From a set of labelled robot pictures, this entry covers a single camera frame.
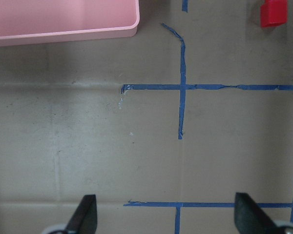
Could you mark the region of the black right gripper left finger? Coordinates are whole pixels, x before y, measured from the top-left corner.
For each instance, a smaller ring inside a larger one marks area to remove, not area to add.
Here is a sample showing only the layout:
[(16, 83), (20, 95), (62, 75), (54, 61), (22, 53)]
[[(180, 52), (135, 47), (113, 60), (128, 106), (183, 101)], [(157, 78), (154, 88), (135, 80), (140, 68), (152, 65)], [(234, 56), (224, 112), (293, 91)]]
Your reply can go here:
[(65, 227), (67, 234), (95, 234), (98, 226), (96, 195), (84, 195)]

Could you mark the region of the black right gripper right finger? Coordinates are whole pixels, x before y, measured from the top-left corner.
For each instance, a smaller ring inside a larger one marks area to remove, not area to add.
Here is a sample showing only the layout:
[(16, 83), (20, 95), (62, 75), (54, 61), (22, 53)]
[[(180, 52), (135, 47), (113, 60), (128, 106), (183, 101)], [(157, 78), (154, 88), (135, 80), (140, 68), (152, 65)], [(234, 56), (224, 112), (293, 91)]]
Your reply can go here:
[(240, 234), (281, 234), (282, 229), (268, 217), (247, 193), (236, 193), (234, 223)]

